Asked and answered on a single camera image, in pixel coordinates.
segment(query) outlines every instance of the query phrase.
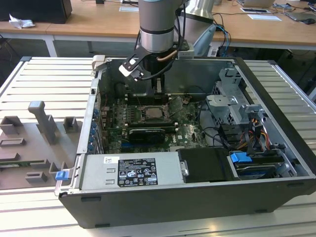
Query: aluminum extrusion table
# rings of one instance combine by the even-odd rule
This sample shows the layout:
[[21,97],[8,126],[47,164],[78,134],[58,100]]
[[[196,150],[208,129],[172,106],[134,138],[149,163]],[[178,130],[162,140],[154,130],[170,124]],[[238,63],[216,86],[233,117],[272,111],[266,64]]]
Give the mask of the aluminum extrusion table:
[[[51,110],[56,120],[62,120],[67,113],[75,113],[79,119],[82,119],[89,84],[93,78],[91,61],[91,58],[35,57],[29,62],[20,62],[1,87],[1,117],[16,111],[24,121],[33,121],[32,115],[27,115],[25,110],[29,101],[41,99],[47,102],[47,109]],[[267,61],[246,61],[246,63],[310,148],[316,152],[315,104],[277,65],[270,65]],[[250,97],[256,102],[254,94],[250,93]],[[316,235],[316,193],[296,197],[273,213],[85,230],[78,226],[72,215],[54,195],[53,190],[54,187],[0,191],[0,235],[2,237]]]

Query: open computer chassis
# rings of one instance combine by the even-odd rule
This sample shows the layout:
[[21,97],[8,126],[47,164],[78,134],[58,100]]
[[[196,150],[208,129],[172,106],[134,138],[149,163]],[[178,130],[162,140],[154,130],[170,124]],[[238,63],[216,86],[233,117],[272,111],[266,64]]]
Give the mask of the open computer chassis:
[[314,153],[243,60],[176,61],[163,95],[124,79],[123,60],[96,71],[56,185],[80,226],[272,212],[316,190]]

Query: motherboard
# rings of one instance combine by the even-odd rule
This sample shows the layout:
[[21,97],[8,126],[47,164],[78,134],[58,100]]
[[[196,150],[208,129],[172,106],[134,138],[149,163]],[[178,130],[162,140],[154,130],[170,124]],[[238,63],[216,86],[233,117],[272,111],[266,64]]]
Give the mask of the motherboard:
[[198,101],[185,95],[117,99],[102,111],[104,150],[119,154],[207,147],[198,107]]

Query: floor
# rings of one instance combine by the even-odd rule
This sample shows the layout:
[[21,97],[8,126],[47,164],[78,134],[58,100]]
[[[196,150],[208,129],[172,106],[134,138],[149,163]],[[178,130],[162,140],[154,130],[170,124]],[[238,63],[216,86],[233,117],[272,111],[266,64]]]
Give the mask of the floor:
[[[33,39],[8,39],[10,45],[18,55],[3,43],[0,48],[0,84],[9,76],[12,69],[19,62],[20,56],[48,57],[48,50],[44,41]],[[93,42],[94,53],[89,53],[88,45],[84,41],[56,41],[55,46],[61,57],[92,57],[95,54],[109,56],[127,56],[133,51],[133,43]],[[311,80],[316,80],[316,52],[293,50],[259,50],[253,48],[233,48],[229,56],[243,59],[275,60],[279,66],[304,90],[311,87]]]

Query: power supply label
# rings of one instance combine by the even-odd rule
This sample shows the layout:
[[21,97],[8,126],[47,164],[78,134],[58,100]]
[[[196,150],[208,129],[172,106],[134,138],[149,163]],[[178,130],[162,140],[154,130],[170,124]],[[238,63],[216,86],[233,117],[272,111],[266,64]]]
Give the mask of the power supply label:
[[120,187],[158,185],[155,158],[120,159],[118,185]]

